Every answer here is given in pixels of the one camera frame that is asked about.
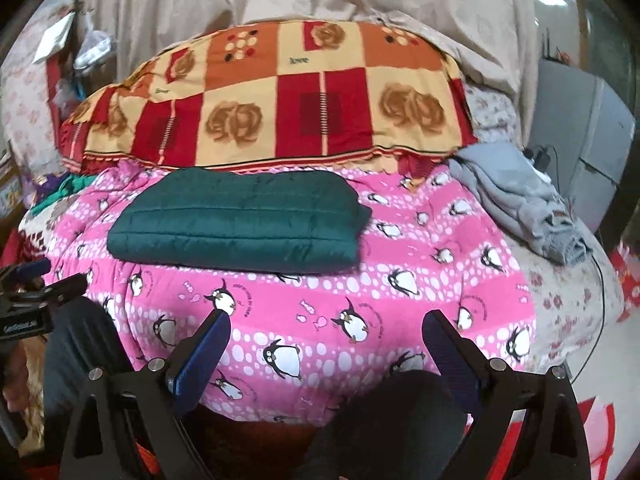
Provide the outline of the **person's left hand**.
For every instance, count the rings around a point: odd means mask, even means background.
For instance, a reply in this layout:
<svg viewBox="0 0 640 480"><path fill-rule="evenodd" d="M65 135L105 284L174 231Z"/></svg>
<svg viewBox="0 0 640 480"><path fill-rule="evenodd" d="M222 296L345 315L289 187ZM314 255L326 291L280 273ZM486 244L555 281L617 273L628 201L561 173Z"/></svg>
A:
<svg viewBox="0 0 640 480"><path fill-rule="evenodd" d="M29 404L28 367L24 344L19 341L4 363L3 399L10 413L21 413Z"/></svg>

